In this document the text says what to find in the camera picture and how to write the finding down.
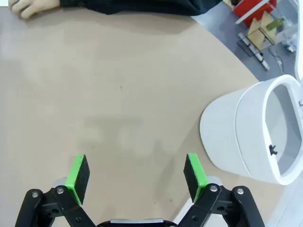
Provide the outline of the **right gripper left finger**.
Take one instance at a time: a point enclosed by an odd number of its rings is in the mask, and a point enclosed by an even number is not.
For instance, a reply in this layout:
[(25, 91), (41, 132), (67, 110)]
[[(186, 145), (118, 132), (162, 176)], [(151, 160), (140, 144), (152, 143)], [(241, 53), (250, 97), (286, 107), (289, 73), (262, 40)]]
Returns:
[(71, 227), (94, 227), (95, 224), (81, 207), (89, 181), (89, 165), (85, 155), (77, 155), (63, 185), (48, 192), (30, 189), (26, 192), (17, 227), (50, 227), (57, 217), (65, 217)]

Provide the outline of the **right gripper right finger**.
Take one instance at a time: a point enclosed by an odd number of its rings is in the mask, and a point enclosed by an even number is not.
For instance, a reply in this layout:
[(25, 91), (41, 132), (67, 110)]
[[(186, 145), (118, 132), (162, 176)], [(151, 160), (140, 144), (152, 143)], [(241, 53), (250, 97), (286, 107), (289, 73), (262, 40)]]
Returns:
[(246, 186), (232, 190), (209, 183), (195, 153), (188, 153), (183, 170), (193, 205), (178, 227), (203, 227), (212, 214), (221, 215), (229, 227), (263, 227), (265, 224)]

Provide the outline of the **person's left hand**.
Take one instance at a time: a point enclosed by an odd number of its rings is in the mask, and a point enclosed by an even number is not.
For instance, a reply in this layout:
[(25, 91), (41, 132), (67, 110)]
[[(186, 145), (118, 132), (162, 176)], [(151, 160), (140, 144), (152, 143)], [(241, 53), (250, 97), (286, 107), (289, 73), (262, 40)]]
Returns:
[(59, 0), (9, 0), (8, 7), (22, 19), (29, 19), (36, 13), (55, 9), (60, 6)]

